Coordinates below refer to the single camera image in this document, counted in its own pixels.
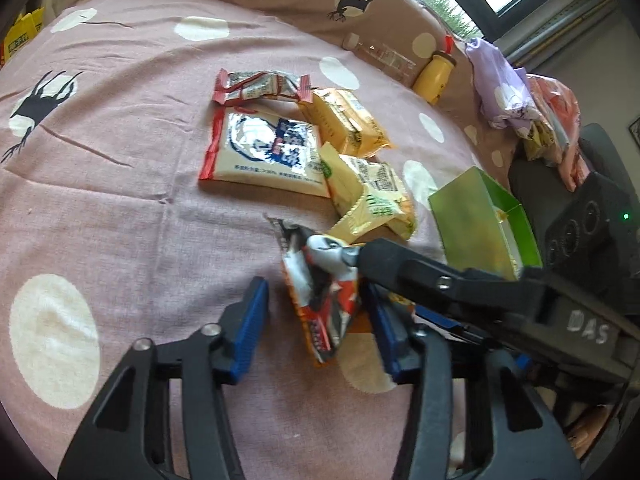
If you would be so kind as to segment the white red milk snack pack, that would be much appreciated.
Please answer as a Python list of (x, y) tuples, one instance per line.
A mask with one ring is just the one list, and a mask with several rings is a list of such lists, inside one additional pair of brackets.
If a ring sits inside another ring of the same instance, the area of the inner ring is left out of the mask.
[(316, 126), (266, 108), (217, 107), (198, 178), (330, 196)]

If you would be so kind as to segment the orange brown snack bag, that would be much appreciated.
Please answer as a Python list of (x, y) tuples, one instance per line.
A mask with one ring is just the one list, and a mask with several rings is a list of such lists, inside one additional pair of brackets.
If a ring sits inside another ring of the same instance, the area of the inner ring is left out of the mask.
[(314, 360), (331, 361), (359, 309), (360, 247), (306, 226), (269, 217), (285, 283)]

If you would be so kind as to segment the red white candy wrapper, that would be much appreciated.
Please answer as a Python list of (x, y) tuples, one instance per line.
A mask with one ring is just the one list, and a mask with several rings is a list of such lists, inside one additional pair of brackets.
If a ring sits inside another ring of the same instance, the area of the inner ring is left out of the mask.
[(282, 70), (221, 70), (218, 73), (213, 92), (215, 103), (235, 106), (260, 99), (311, 103), (310, 76), (296, 76)]

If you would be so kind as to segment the purple dotted cloth bundle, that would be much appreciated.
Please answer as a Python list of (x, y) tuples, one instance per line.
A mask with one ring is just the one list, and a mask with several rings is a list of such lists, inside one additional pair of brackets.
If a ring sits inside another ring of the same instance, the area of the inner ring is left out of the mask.
[(465, 53), (488, 124), (495, 129), (511, 127), (520, 138), (528, 138), (541, 114), (523, 74), (514, 70), (499, 48), (482, 38), (469, 41)]

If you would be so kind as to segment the pale yellow snack pack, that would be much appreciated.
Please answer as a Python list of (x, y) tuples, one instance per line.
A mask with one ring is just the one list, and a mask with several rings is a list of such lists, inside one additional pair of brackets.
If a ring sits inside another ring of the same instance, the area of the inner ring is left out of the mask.
[(416, 230), (416, 214), (404, 182), (386, 162), (340, 154), (329, 142), (320, 148), (321, 166), (340, 216), (329, 236), (353, 243), (381, 226), (404, 240)]

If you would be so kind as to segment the clear plastic bottle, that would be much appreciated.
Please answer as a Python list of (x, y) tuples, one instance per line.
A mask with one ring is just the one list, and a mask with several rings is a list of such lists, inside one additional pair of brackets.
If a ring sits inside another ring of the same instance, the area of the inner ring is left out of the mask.
[(361, 39), (359, 35), (350, 32), (343, 39), (342, 48), (404, 86), (410, 86), (416, 64), (386, 44)]

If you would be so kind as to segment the pink dotted bed sheet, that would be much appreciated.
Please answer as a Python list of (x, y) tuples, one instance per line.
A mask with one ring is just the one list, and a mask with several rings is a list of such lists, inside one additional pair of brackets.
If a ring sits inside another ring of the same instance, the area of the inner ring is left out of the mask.
[(213, 86), (227, 70), (286, 70), (355, 91), (392, 140), (411, 192), (411, 246), (442, 253), (427, 208), (478, 162), (447, 115), (341, 48), (216, 0), (87, 0), (1, 73), (1, 402), (47, 472), (130, 344), (183, 338), (256, 275), (270, 317), (226, 392), (251, 479), (387, 479), (411, 391), (355, 330), (316, 367), (269, 219), (324, 231), (325, 198), (198, 177)]

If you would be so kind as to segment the yellow carton box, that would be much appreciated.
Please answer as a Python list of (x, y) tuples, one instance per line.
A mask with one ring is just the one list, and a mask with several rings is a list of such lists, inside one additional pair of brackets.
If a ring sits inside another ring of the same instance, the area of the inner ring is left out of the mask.
[(38, 35), (43, 26), (43, 13), (44, 9), (38, 8), (16, 19), (1, 44), (1, 66)]

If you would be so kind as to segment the orange yellow biscuit pack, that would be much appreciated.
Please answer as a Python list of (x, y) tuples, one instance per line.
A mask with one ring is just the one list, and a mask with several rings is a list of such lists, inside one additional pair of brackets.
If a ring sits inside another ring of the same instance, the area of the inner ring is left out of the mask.
[(322, 143), (340, 154), (369, 158), (394, 144), (385, 129), (348, 90), (314, 89), (311, 102), (298, 104), (304, 117), (319, 127)]

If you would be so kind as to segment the green white cardboard box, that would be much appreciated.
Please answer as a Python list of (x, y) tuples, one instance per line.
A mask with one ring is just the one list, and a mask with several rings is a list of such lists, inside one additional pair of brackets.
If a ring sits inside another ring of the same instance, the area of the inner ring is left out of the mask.
[(453, 268), (478, 269), (514, 281), (526, 266), (542, 266), (523, 206), (480, 168), (459, 174), (428, 202)]

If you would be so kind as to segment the brown dotted bolster pillow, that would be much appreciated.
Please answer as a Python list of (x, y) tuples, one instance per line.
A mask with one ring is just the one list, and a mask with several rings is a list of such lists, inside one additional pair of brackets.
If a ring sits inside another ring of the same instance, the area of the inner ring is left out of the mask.
[[(80, 0), (42, 0), (46, 19), (52, 21)], [(483, 169), (504, 182), (516, 149), (515, 134), (490, 128), (480, 112), (480, 97), (473, 67), (458, 37), (428, 6), (418, 0), (219, 0), (280, 18), (329, 44), (339, 46), (353, 32), (379, 41), (411, 60), (418, 76), (445, 37), (454, 37), (452, 56), (457, 66), (437, 105), (469, 139)]]

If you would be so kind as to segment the yellow bottle red cap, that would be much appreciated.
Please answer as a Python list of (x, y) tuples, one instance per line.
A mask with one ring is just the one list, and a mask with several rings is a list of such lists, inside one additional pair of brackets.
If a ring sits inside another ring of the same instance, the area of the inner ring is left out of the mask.
[(454, 37), (447, 35), (445, 47), (432, 54), (430, 62), (426, 64), (412, 85), (412, 90), (428, 104), (435, 105), (439, 101), (451, 73), (457, 66), (452, 50), (454, 50)]

